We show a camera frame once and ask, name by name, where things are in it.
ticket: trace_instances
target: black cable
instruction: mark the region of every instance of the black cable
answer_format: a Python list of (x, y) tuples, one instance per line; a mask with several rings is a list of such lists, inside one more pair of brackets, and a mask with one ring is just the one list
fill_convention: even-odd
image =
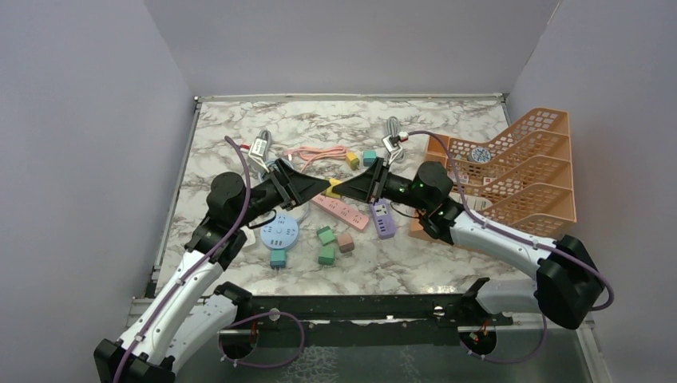
[(390, 201), (390, 208), (393, 209), (393, 210), (395, 210), (395, 212), (397, 212), (399, 215), (404, 215), (405, 217), (408, 217), (408, 218), (414, 218), (414, 219), (417, 219), (417, 218), (418, 218), (417, 216), (408, 215), (408, 214), (402, 213), (401, 211), (399, 211), (398, 209), (396, 209), (395, 206), (393, 205), (393, 201)]
[(247, 225), (247, 228), (250, 229), (250, 230), (254, 230), (254, 229), (258, 229), (259, 227), (266, 226), (266, 225), (268, 225), (269, 223), (275, 221), (275, 217), (277, 217), (277, 211), (276, 211), (275, 209), (273, 209), (273, 218), (271, 218), (271, 219), (266, 219), (265, 222), (257, 223), (257, 224), (254, 225), (254, 226), (249, 226), (249, 225)]

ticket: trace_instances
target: yellow block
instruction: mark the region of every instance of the yellow block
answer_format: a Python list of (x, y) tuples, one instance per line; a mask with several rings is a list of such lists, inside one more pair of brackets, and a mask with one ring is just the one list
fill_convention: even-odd
[(325, 191), (323, 191), (322, 194), (326, 195), (327, 197), (331, 197), (331, 198), (341, 198), (340, 194), (336, 194), (331, 190), (331, 189), (334, 188), (334, 186), (340, 184), (341, 181), (334, 179), (334, 178), (330, 178), (330, 179), (328, 179), (328, 181), (331, 184), (331, 186), (328, 187)]
[(346, 154), (346, 163), (353, 170), (358, 170), (359, 168), (359, 158), (353, 152), (348, 152)]

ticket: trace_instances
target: marble pattern surface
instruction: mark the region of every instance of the marble pattern surface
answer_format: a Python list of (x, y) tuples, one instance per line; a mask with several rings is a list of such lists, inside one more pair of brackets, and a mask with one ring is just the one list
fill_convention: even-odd
[[(395, 116), (404, 130), (428, 129), (467, 140), (485, 141), (508, 124), (498, 101), (281, 101), (208, 102), (202, 105), (192, 142), (176, 212), (165, 249), (158, 291), (176, 270), (183, 245), (207, 211), (205, 198), (212, 178), (221, 172), (243, 174), (225, 135), (236, 142), (251, 143), (260, 129), (273, 136), (272, 153), (281, 156), (298, 146), (347, 146), (360, 153), (376, 148), (383, 156), (381, 138), (388, 117)], [(427, 138), (412, 137), (406, 143), (406, 158), (391, 170), (412, 177), (423, 159)], [(304, 161), (292, 161), (300, 168)], [(320, 160), (308, 167), (313, 176), (347, 180), (358, 174), (341, 160)], [(252, 173), (252, 181), (258, 183)], [(345, 200), (371, 217), (363, 203)], [(300, 216), (302, 207), (289, 212)], [(485, 255), (407, 235), (410, 219), (394, 214), (398, 233), (378, 240), (372, 222), (364, 232), (311, 206), (304, 220), (298, 244), (287, 252), (287, 268), (272, 270), (269, 250), (260, 242), (242, 251), (218, 282), (231, 281), (255, 294), (414, 294), (451, 293), (467, 288), (476, 278), (523, 278), (512, 267)], [(332, 267), (320, 266), (320, 243), (315, 231), (329, 226), (334, 233), (349, 231), (355, 241), (351, 255), (337, 252)]]

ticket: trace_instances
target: green cube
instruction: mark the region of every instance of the green cube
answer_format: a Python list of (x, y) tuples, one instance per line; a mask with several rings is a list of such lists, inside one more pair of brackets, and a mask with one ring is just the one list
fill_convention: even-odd
[(334, 266), (334, 247), (322, 246), (319, 251), (318, 263), (325, 266)]
[(319, 242), (322, 243), (322, 245), (327, 245), (328, 243), (332, 243), (336, 240), (336, 236), (334, 236), (334, 232), (331, 231), (331, 229), (328, 226), (325, 226), (319, 230), (317, 230)]
[(287, 267), (287, 252), (285, 250), (271, 251), (271, 268), (283, 269)]

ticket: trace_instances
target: purple cable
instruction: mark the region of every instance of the purple cable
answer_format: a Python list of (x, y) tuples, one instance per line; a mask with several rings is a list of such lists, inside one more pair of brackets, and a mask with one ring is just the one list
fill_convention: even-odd
[(519, 357), (517, 359), (495, 359), (493, 357), (487, 357), (486, 355), (480, 355), (478, 353), (474, 353), (471, 351), (468, 346), (461, 341), (461, 345), (463, 346), (464, 349), (467, 349), (469, 351), (469, 354), (481, 359), (482, 361), (487, 361), (489, 363), (496, 363), (498, 365), (515, 365), (517, 363), (521, 363), (523, 361), (528, 361), (531, 358), (535, 357), (538, 355), (538, 353), (543, 349), (543, 345), (545, 344), (545, 339), (548, 338), (548, 320), (545, 318), (545, 315), (543, 315), (543, 335), (540, 337), (540, 342), (538, 342), (538, 345), (536, 346), (533, 351), (525, 356), (525, 357)]
[(238, 359), (229, 358), (226, 355), (226, 353), (224, 352), (224, 348), (221, 345), (221, 342), (219, 341), (219, 349), (221, 350), (221, 353), (224, 356), (224, 360), (231, 361), (231, 362), (235, 363), (235, 365), (245, 365), (247, 367), (254, 367), (254, 368), (257, 368), (257, 369), (277, 369), (278, 367), (283, 367), (285, 365), (292, 363), (294, 360), (296, 360), (296, 358), (299, 357), (299, 355), (301, 355), (301, 353), (303, 352), (303, 346), (306, 344), (306, 332), (303, 330), (303, 324), (301, 323), (301, 321), (292, 314), (285, 313), (285, 312), (282, 312), (282, 311), (280, 311), (280, 312), (268, 311), (267, 313), (252, 315), (249, 318), (245, 318), (241, 321), (232, 323), (227, 328), (230, 329), (232, 327), (236, 327), (236, 326), (239, 326), (243, 323), (251, 322), (251, 321), (254, 321), (254, 320), (259, 319), (259, 318), (270, 317), (271, 315), (282, 315), (283, 317), (290, 318), (291, 320), (296, 322), (296, 324), (299, 326), (299, 331), (301, 331), (301, 344), (299, 345), (299, 348), (296, 350), (294, 355), (292, 355), (286, 361), (281, 361), (279, 363), (275, 363), (275, 364), (272, 364), (272, 365), (260, 365), (258, 363), (249, 363), (248, 361), (239, 361)]
[[(433, 137), (435, 140), (437, 140), (437, 142), (440, 143), (440, 145), (445, 149), (447, 158), (449, 158), (449, 162), (451, 163), (451, 167), (453, 169), (454, 177), (456, 177), (456, 180), (460, 180), (460, 178), (458, 178), (458, 170), (456, 168), (456, 162), (453, 160), (453, 156), (452, 156), (451, 152), (449, 151), (449, 148), (447, 148), (447, 145), (442, 141), (442, 139), (437, 134), (432, 133), (432, 132), (427, 132), (425, 130), (416, 130), (416, 131), (409, 133), (410, 136), (414, 136), (414, 135), (417, 135), (417, 134), (427, 134), (428, 136)], [(473, 211), (470, 210), (470, 208), (468, 207), (468, 203), (465, 201), (465, 192), (463, 191), (463, 187), (461, 186), (461, 184), (458, 184), (458, 194), (461, 196), (461, 202), (463, 203), (463, 208), (465, 209), (465, 212), (468, 213), (468, 216), (473, 221), (475, 221), (476, 223), (484, 225), (484, 220), (482, 218), (476, 216), (475, 214), (473, 214)], [(492, 231), (495, 231), (496, 233), (498, 233), (500, 235), (503, 235), (506, 238), (510, 238), (510, 239), (517, 241), (519, 243), (523, 243), (526, 246), (533, 246), (533, 243), (531, 243), (527, 239), (523, 239), (519, 235), (514, 235), (513, 233), (511, 233), (509, 231), (505, 231), (505, 230), (501, 229), (500, 227), (495, 227), (490, 223), (487, 223), (486, 227), (488, 229), (492, 230)], [(590, 267), (588, 264), (580, 261), (579, 259), (576, 259), (576, 258), (572, 257), (571, 255), (563, 252), (562, 250), (557, 249), (556, 247), (544, 245), (544, 244), (541, 244), (541, 243), (538, 243), (536, 246), (541, 250), (546, 250), (546, 251), (550, 251), (552, 253), (555, 253), (555, 254), (567, 259), (569, 262), (572, 262), (572, 263), (576, 264), (577, 266), (582, 267), (584, 270), (586, 270), (588, 273), (594, 275), (595, 278), (599, 279), (600, 282), (602, 282), (602, 284), (604, 285), (604, 287), (606, 287), (606, 289), (608, 291), (607, 301), (605, 303), (599, 305), (599, 306), (592, 307), (591, 308), (592, 311), (604, 310), (604, 309), (606, 309), (606, 308), (608, 308), (609, 306), (612, 305), (616, 295), (614, 294), (614, 290), (612, 288), (611, 283), (599, 271), (595, 270), (594, 268)]]
[[(244, 219), (244, 215), (247, 213), (247, 206), (249, 205), (249, 198), (251, 196), (251, 179), (249, 178), (249, 172), (247, 171), (247, 161), (244, 159), (244, 156), (240, 151), (240, 146), (236, 144), (231, 137), (225, 136), (224, 139), (235, 149), (235, 152), (237, 153), (237, 156), (240, 158), (240, 162), (242, 163), (242, 167), (244, 168), (244, 183), (246, 184), (246, 188), (244, 189), (244, 202), (242, 204), (242, 210), (240, 210), (240, 215), (237, 216), (235, 223), (233, 223), (233, 226), (228, 231), (228, 233), (226, 233), (226, 235), (210, 251), (208, 251), (207, 254), (205, 254), (200, 260), (198, 260), (192, 267), (186, 270), (186, 272), (179, 278), (181, 282), (186, 282), (186, 280), (191, 277), (192, 273), (195, 272), (195, 270), (197, 270), (198, 267), (202, 266), (204, 262), (206, 262), (209, 258), (212, 257), (212, 255), (214, 255), (214, 253), (219, 249), (219, 247), (222, 247), (224, 243), (226, 243), (226, 241), (228, 241), (228, 239), (231, 238), (231, 235), (233, 235), (233, 233), (235, 233), (235, 231), (240, 227), (242, 219)], [(169, 292), (164, 296), (164, 298), (162, 298), (160, 303), (158, 303), (157, 307), (150, 314), (150, 316), (148, 316), (145, 325), (141, 327), (141, 329), (139, 330), (137, 334), (138, 336), (140, 336), (141, 338), (144, 337), (144, 335), (148, 332), (148, 329), (152, 325), (153, 321), (155, 321), (155, 319), (160, 314), (162, 309), (164, 309), (164, 307), (167, 305), (169, 299), (176, 293), (176, 291), (181, 286), (182, 285), (175, 283), (169, 289)], [(113, 377), (113, 383), (120, 382), (122, 370), (124, 369), (124, 366), (127, 363), (129, 356), (132, 355), (132, 352), (134, 351), (134, 348), (137, 346), (138, 343), (139, 342), (136, 340), (136, 337), (131, 343), (129, 343), (129, 347), (127, 347), (127, 350), (122, 355), (120, 364), (117, 365), (117, 369), (115, 370), (115, 376)]]

